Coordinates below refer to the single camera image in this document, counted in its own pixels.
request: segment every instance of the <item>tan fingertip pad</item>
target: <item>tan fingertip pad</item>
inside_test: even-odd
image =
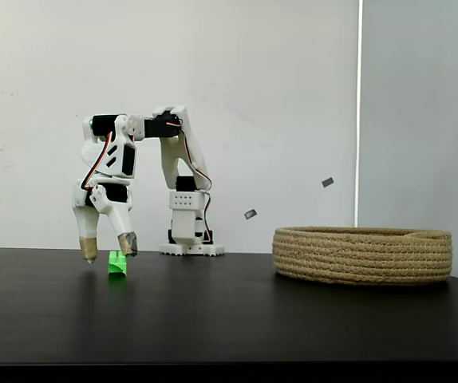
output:
[[[80,237],[80,249],[84,259],[96,259],[98,256],[98,246],[96,238]]]

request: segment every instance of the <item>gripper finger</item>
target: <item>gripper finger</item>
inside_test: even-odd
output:
[[[97,225],[99,214],[94,207],[73,207],[77,217],[80,249],[82,257],[89,263],[93,263],[98,255]]]

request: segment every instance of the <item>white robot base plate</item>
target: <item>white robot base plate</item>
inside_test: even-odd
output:
[[[160,253],[166,255],[206,255],[218,257],[225,253],[223,245],[178,245],[175,243],[164,243],[160,246]]]

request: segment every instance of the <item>rope basket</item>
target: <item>rope basket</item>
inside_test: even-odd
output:
[[[426,285],[449,278],[448,231],[284,227],[273,241],[279,274],[349,285]]]

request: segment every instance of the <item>green cube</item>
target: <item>green cube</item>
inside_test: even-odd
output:
[[[126,275],[126,256],[122,251],[110,251],[109,274],[123,273]]]

